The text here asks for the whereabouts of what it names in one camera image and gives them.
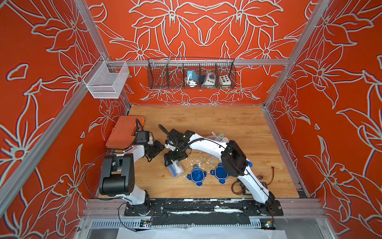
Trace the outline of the clear jar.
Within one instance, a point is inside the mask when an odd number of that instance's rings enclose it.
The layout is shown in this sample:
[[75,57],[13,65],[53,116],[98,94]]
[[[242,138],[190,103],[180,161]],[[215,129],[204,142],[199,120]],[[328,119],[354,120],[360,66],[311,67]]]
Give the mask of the clear jar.
[[179,178],[185,173],[184,168],[178,160],[171,160],[167,168],[174,178]]
[[209,135],[207,138],[213,141],[221,142],[221,139],[216,135]]

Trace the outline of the blue lid of jar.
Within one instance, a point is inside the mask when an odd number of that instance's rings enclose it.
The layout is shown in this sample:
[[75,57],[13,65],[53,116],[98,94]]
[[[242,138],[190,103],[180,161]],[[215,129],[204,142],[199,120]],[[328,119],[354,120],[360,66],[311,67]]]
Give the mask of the blue lid of jar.
[[229,178],[228,173],[225,171],[223,167],[223,163],[219,163],[215,169],[210,171],[210,174],[214,176],[220,184],[225,184],[226,180]]
[[187,179],[192,181],[197,186],[201,187],[203,185],[204,180],[206,179],[207,172],[203,169],[199,168],[198,165],[193,165],[192,171],[187,175]]

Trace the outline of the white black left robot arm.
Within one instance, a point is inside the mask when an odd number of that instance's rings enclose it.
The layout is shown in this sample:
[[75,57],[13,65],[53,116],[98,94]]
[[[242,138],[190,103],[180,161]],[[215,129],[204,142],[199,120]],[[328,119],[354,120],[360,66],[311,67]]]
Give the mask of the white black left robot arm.
[[149,131],[139,131],[125,149],[109,149],[103,160],[98,191],[102,196],[122,199],[139,215],[151,211],[150,196],[135,184],[134,163],[141,158],[150,162],[164,146]]

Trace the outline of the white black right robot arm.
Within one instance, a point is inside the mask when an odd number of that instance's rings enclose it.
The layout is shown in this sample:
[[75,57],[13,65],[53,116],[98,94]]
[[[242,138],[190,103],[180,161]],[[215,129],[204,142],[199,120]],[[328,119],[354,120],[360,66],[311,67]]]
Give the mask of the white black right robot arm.
[[229,176],[238,178],[244,184],[255,202],[268,209],[274,207],[275,196],[254,175],[247,156],[235,141],[218,142],[202,137],[193,131],[187,130],[181,133],[175,129],[168,131],[161,124],[158,127],[167,136],[165,147],[170,150],[164,155],[165,167],[186,159],[188,149],[208,153],[221,161]]

